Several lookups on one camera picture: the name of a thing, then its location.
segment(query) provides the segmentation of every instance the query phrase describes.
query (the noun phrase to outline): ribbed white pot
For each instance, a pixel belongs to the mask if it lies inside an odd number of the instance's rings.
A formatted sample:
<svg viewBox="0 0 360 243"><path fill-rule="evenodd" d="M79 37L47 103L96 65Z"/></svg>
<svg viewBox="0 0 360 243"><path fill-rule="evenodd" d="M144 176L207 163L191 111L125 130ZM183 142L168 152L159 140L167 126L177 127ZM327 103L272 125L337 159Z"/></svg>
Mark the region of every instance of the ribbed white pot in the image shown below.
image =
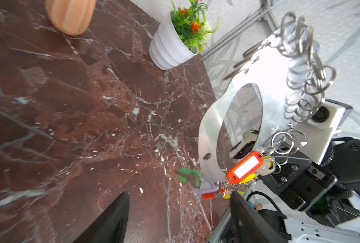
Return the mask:
<svg viewBox="0 0 360 243"><path fill-rule="evenodd" d="M197 52L197 47L195 47L195 53L193 53L180 40L173 27L170 13L154 33L149 46L150 57L154 64L162 70L177 67L196 56Z"/></svg>

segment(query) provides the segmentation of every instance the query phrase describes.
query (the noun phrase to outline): marble tabletop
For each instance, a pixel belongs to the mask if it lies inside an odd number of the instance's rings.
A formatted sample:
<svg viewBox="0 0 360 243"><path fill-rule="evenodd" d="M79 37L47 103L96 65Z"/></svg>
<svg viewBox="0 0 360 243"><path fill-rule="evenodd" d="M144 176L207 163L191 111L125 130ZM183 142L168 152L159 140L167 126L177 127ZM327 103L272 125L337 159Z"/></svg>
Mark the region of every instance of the marble tabletop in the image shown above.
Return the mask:
<svg viewBox="0 0 360 243"><path fill-rule="evenodd" d="M174 170L198 168L214 92L200 57L153 64L157 28L128 0L98 0L72 37L43 0L0 0L0 242L72 242L123 191L125 242L207 240L228 201Z"/></svg>

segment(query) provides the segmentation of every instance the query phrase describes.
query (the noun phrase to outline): orange key tag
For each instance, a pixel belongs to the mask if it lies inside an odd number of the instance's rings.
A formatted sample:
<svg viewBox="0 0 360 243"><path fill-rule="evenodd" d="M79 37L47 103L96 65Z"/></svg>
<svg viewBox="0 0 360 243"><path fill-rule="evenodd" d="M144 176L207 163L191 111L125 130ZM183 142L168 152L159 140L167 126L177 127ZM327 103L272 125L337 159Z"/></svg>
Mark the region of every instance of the orange key tag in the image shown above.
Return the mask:
<svg viewBox="0 0 360 243"><path fill-rule="evenodd" d="M251 152L241 162L236 164L227 173L227 179L233 184L238 184L255 172L263 164L263 156L260 152Z"/></svg>

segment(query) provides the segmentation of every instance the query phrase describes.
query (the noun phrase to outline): potted plant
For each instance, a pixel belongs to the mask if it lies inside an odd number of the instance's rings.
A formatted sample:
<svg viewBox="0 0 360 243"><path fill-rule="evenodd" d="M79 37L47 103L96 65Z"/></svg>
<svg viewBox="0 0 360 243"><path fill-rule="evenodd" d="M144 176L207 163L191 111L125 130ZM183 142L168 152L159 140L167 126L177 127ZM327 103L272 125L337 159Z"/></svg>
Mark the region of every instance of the potted plant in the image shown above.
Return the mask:
<svg viewBox="0 0 360 243"><path fill-rule="evenodd" d="M155 65L162 70L176 67L199 52L207 43L214 29L206 21L208 6L199 0L190 0L191 6L177 8L160 24L149 46L149 55Z"/></svg>

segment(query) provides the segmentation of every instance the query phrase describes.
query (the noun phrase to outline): red flower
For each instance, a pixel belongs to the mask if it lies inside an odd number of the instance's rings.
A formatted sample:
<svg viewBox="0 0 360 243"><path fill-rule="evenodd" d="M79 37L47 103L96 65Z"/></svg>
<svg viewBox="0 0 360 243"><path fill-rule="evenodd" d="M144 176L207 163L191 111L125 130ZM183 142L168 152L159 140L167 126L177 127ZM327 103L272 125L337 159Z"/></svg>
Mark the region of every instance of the red flower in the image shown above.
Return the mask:
<svg viewBox="0 0 360 243"><path fill-rule="evenodd" d="M192 23L191 23L191 27L192 27L192 31L196 34L195 30L198 31L199 30L199 23L196 22L194 20L192 20Z"/></svg>

